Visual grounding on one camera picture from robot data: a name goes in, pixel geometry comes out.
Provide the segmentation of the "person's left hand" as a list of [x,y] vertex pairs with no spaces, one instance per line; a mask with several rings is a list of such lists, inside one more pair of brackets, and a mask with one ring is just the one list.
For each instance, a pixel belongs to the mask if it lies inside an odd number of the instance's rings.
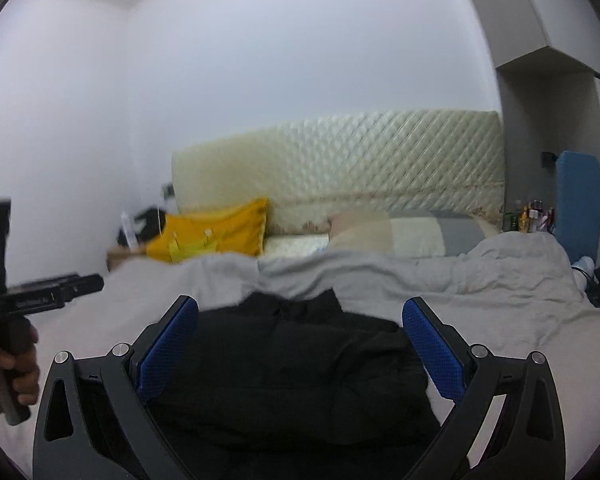
[[[17,401],[24,406],[38,403],[40,395],[40,368],[36,357],[38,331],[34,326],[30,328],[32,344],[27,352],[12,356],[0,348],[0,370],[15,370],[18,376],[12,382],[12,388],[17,393]],[[0,402],[0,414],[3,413]]]

